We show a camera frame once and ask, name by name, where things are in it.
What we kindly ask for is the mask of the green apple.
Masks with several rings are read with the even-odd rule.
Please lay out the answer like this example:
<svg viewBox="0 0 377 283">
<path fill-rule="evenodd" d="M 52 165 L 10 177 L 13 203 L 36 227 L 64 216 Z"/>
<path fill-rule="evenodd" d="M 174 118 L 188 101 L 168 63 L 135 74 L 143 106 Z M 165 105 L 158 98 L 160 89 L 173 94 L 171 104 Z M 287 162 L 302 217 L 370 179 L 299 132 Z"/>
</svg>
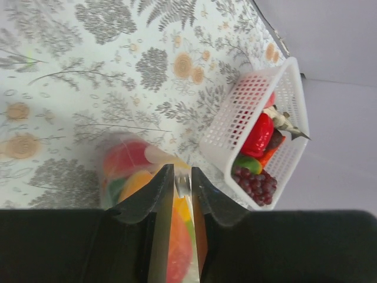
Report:
<svg viewBox="0 0 377 283">
<path fill-rule="evenodd" d="M 115 205 L 118 202 L 118 198 L 123 191 L 123 187 L 126 183 L 125 178 L 119 178 L 112 180 L 106 190 L 106 197 L 108 200 L 108 203 L 112 206 Z"/>
</svg>

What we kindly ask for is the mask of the red apple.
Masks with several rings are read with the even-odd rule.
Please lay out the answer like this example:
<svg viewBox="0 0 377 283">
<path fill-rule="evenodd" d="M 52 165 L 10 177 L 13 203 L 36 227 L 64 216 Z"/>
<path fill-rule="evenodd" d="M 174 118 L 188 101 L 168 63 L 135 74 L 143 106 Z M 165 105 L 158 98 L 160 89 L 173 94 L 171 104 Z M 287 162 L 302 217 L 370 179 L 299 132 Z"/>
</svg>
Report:
<svg viewBox="0 0 377 283">
<path fill-rule="evenodd" d="M 106 177 L 128 177 L 151 163 L 145 157 L 148 143 L 139 140 L 124 141 L 110 148 L 104 157 L 102 168 Z"/>
</svg>

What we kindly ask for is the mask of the yellow orange mango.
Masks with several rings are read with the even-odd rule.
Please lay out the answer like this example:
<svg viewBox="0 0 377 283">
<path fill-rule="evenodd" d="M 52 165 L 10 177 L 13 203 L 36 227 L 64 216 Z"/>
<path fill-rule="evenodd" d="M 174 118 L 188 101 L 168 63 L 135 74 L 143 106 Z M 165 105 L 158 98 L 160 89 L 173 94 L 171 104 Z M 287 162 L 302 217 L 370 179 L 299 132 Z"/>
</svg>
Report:
<svg viewBox="0 0 377 283">
<path fill-rule="evenodd" d="M 115 276 L 127 282 L 199 282 L 191 173 L 166 167 L 125 179 L 112 210 L 123 233 L 115 262 L 128 267 Z"/>
</svg>

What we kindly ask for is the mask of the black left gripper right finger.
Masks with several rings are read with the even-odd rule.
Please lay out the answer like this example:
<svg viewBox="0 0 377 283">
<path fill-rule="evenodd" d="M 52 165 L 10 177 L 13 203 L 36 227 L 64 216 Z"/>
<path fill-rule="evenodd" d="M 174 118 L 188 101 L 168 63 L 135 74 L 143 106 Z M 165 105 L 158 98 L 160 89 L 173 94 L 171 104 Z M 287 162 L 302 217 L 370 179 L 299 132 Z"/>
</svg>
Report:
<svg viewBox="0 0 377 283">
<path fill-rule="evenodd" d="M 255 212 L 191 171 L 201 282 L 375 282 L 376 218 L 361 210 Z"/>
</svg>

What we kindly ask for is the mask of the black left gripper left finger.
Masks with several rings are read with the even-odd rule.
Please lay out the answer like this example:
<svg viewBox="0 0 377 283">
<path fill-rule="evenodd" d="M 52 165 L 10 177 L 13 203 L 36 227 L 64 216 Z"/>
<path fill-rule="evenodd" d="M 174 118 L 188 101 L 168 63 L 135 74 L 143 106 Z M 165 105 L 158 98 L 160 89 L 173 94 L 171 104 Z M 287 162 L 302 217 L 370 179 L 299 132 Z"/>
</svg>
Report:
<svg viewBox="0 0 377 283">
<path fill-rule="evenodd" d="M 95 282 L 101 255 L 101 209 L 1 210 L 2 282 Z"/>
</svg>

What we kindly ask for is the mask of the pink peach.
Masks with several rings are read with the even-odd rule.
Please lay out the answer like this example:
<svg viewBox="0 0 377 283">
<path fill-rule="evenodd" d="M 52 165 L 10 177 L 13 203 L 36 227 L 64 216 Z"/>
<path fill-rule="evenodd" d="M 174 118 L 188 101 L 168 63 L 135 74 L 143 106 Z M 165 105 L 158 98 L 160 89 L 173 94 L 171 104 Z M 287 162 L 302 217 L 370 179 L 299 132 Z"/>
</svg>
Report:
<svg viewBox="0 0 377 283">
<path fill-rule="evenodd" d="M 267 103 L 265 104 L 264 108 L 269 108 L 271 106 L 273 106 L 275 104 L 275 100 L 276 100 L 276 95 L 275 95 L 275 92 L 273 91 L 267 101 Z"/>
</svg>

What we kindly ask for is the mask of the clear zip top bag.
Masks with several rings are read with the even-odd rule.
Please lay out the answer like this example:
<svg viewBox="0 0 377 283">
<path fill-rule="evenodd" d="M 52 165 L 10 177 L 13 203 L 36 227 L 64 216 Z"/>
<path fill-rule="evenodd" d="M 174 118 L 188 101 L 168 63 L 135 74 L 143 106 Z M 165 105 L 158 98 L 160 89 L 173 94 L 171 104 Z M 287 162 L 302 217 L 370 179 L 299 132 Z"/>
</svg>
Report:
<svg viewBox="0 0 377 283">
<path fill-rule="evenodd" d="M 191 167 L 130 132 L 107 133 L 98 166 L 101 255 L 95 282 L 199 282 Z"/>
</svg>

